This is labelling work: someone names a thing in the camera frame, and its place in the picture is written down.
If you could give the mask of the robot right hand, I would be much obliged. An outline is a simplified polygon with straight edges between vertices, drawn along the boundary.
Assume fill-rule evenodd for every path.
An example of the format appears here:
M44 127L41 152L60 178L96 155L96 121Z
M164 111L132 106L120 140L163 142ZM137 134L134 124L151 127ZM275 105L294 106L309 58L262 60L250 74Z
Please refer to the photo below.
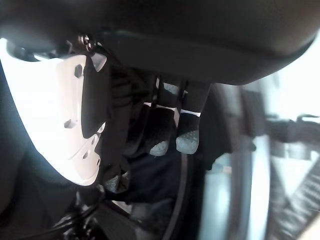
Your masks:
M109 69L246 84L294 60L320 27L317 0L3 0L0 174L15 180L25 148L91 185L126 153Z

